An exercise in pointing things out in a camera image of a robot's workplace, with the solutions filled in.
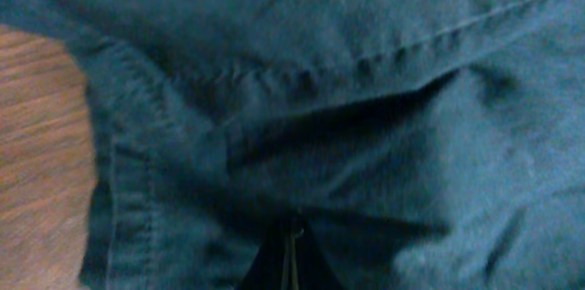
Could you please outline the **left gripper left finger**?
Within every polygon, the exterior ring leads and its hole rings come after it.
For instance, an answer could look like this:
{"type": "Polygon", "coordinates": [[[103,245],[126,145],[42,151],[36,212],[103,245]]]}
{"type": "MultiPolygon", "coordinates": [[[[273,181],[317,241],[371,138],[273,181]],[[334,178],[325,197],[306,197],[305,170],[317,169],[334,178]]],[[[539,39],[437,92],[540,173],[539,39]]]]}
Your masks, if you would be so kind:
{"type": "Polygon", "coordinates": [[[238,290],[287,289],[287,227],[274,224],[238,290]]]}

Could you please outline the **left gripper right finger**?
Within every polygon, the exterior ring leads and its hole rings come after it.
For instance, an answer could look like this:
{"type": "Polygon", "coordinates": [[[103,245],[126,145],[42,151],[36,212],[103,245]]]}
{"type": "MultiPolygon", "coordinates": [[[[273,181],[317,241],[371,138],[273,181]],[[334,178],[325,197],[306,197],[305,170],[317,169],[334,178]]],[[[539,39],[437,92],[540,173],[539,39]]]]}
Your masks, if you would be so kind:
{"type": "Polygon", "coordinates": [[[292,290],[344,290],[313,232],[299,220],[292,222],[292,290]]]}

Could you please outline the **navy blue shorts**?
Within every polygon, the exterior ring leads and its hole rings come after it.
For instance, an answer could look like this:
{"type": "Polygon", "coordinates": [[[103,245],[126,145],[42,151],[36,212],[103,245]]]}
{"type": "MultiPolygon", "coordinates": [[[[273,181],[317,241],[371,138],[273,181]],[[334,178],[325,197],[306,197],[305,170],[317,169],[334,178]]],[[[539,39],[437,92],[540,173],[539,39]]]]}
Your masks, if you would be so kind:
{"type": "Polygon", "coordinates": [[[237,289],[277,223],[344,289],[584,286],[584,0],[1,0],[87,81],[80,282],[237,289]]]}

